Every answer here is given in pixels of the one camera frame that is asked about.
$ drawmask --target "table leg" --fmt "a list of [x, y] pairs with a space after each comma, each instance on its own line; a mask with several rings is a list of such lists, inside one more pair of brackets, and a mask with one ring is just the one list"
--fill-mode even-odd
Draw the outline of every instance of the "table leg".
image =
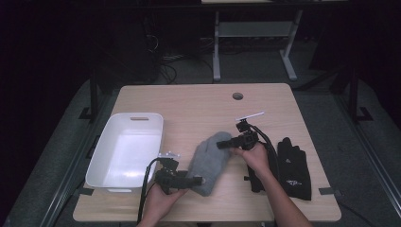
[[289, 79], [291, 80], [297, 80], [297, 75], [295, 74], [294, 68], [292, 67], [291, 61], [289, 60], [289, 52], [291, 50], [292, 44], [294, 43], [295, 40], [295, 35], [297, 34], [298, 30], [298, 25], [300, 24], [301, 17], [302, 17], [302, 10], [298, 10], [294, 22], [291, 25], [291, 29], [289, 31], [289, 36], [288, 36], [288, 44], [286, 48], [283, 50], [280, 50], [280, 55], [281, 59], [283, 60], [283, 64], [286, 67], [287, 74]]

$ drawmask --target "wooden tabletop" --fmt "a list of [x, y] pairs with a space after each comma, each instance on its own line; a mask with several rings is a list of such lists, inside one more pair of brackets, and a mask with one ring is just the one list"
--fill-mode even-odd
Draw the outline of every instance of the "wooden tabletop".
[[[241, 93], [242, 100], [233, 99]], [[322, 196], [319, 188], [330, 187], [295, 98], [286, 84], [208, 84], [127, 86], [121, 89], [113, 114], [158, 113], [165, 120], [161, 151], [179, 153], [178, 170], [186, 170], [196, 146], [218, 131], [238, 136], [236, 118], [250, 118], [277, 146], [285, 137], [306, 152], [312, 184], [312, 201], [293, 199], [312, 221], [336, 221], [341, 213], [333, 195]], [[273, 214], [266, 194], [253, 193], [245, 162], [230, 158], [213, 193], [202, 197], [189, 191], [179, 199], [164, 221], [268, 221]], [[92, 196], [80, 195], [74, 212], [78, 221], [135, 221], [140, 188], [132, 193], [111, 193], [97, 188]]]

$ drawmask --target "dark background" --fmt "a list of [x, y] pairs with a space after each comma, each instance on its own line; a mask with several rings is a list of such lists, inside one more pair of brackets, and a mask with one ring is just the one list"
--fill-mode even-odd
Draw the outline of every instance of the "dark background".
[[[122, 84], [148, 84], [157, 77], [158, 56], [148, 52], [142, 15], [80, 7], [98, 4], [0, 0], [0, 223], [69, 101], [91, 74], [96, 74], [104, 93]], [[344, 63], [355, 68], [401, 128], [400, 4], [364, 1], [356, 8], [332, 12], [305, 11], [297, 37], [320, 39], [311, 67], [329, 70]], [[196, 53], [199, 36], [213, 35], [204, 22], [213, 22], [214, 14], [195, 15], [159, 13], [152, 29], [164, 42]], [[116, 35], [122, 30], [127, 30], [125, 36]], [[104, 71], [106, 62], [113, 71]]]

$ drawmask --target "table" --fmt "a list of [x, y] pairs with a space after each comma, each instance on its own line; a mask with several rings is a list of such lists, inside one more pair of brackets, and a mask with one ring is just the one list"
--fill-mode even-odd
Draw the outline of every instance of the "table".
[[[233, 99], [241, 93], [243, 99]], [[312, 201], [293, 199], [311, 221], [336, 221], [340, 209], [334, 195], [321, 195], [330, 187], [295, 98], [286, 84], [205, 84], [126, 86], [112, 114], [150, 112], [165, 120], [161, 151], [180, 153], [178, 170], [186, 170], [196, 146], [217, 131], [238, 136], [235, 119], [250, 118], [277, 146], [285, 137], [306, 152], [312, 184]], [[273, 214], [265, 192], [253, 193], [242, 158], [230, 158], [210, 197], [189, 191], [163, 221], [270, 221]], [[74, 212], [77, 221], [135, 221], [140, 188], [131, 193], [111, 193], [96, 188], [92, 196], [80, 195]]]
[[[273, 3], [271, 0], [202, 0], [203, 4], [235, 4], [235, 3]], [[216, 12], [215, 43], [213, 53], [213, 80], [220, 81], [220, 64], [218, 56], [219, 37], [288, 37], [286, 47], [280, 50], [280, 57], [286, 68], [288, 78], [297, 80], [297, 75], [289, 59], [289, 53], [295, 40], [303, 11], [298, 9], [292, 21], [277, 22], [221, 22]]]

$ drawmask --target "gray carpet floor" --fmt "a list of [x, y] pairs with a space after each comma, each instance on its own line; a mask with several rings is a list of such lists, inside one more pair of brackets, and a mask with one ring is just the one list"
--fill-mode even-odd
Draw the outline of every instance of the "gray carpet floor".
[[[314, 79], [322, 71], [309, 70], [315, 43], [298, 42], [293, 46], [290, 58], [297, 81], [290, 81], [279, 58], [281, 44], [269, 48], [244, 51], [235, 55], [221, 55], [220, 83], [284, 82], [291, 87], [300, 86]], [[200, 60], [175, 61], [170, 64], [177, 71], [177, 84], [212, 83], [211, 54], [202, 55]], [[306, 92], [294, 92], [299, 108], [322, 161], [331, 186], [338, 192], [342, 212], [341, 220], [334, 223], [314, 223], [315, 226], [401, 226], [401, 219], [392, 206], [386, 191], [378, 180], [369, 162], [366, 151], [355, 134], [354, 125], [341, 109], [339, 99], [328, 92], [332, 79], [327, 79]], [[166, 84], [159, 77], [154, 84]], [[41, 226], [48, 217], [48, 207], [59, 189], [70, 165], [77, 170], [70, 182], [74, 188], [84, 179], [90, 160], [85, 158], [96, 137], [101, 134], [113, 108], [118, 89], [112, 94], [99, 95], [99, 116], [95, 123], [78, 119], [83, 108], [90, 106], [89, 83], [82, 85], [70, 106], [65, 111], [59, 126], [54, 131], [41, 160], [32, 172], [26, 187], [15, 203], [10, 215], [10, 226]], [[383, 165], [400, 188], [398, 174], [401, 161], [401, 132], [395, 127], [387, 113], [381, 108], [373, 90], [362, 81], [359, 86], [359, 106], [364, 106], [374, 121], [360, 122], [377, 151]], [[83, 150], [77, 162], [72, 164], [77, 150]], [[74, 221], [72, 214], [78, 201], [77, 195], [65, 200], [60, 215], [55, 213], [55, 226], [134, 226], [134, 223], [84, 223]]]

